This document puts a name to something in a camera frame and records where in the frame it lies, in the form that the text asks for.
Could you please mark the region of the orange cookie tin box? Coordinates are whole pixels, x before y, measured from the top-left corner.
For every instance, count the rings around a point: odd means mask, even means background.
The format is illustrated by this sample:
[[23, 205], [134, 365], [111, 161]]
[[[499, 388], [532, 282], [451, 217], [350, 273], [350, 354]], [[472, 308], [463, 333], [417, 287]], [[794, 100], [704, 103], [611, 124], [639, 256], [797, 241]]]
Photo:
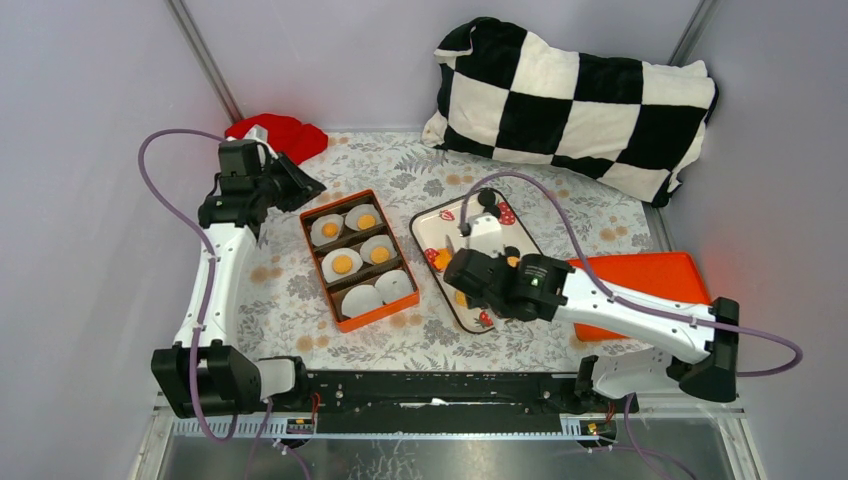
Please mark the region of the orange cookie tin box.
[[417, 282], [373, 191], [308, 210], [299, 220], [340, 332], [419, 303]]

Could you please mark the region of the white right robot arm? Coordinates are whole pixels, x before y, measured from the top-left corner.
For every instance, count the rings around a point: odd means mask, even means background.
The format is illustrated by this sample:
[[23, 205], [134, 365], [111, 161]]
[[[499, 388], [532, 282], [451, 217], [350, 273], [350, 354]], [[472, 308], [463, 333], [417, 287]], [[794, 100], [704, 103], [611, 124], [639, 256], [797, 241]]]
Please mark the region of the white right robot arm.
[[444, 272], [469, 306], [520, 321], [591, 325], [649, 344], [628, 358], [589, 360], [573, 386], [575, 402], [597, 412], [612, 399], [678, 387], [710, 402], [737, 397], [739, 305], [680, 303], [615, 284], [596, 283], [566, 261], [528, 254], [516, 265], [503, 255], [461, 249]]

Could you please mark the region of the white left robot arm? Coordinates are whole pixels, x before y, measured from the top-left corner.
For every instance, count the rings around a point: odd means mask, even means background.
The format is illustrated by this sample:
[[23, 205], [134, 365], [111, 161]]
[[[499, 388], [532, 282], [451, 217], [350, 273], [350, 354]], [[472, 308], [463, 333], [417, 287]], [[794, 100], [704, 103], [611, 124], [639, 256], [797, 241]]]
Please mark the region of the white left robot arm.
[[188, 223], [201, 241], [189, 306], [172, 346], [153, 353], [151, 371], [180, 418], [250, 414], [270, 396], [296, 411], [310, 397], [302, 364], [242, 354], [236, 303], [269, 210], [297, 210], [325, 187], [263, 140], [227, 139], [218, 146], [218, 161], [215, 188]]

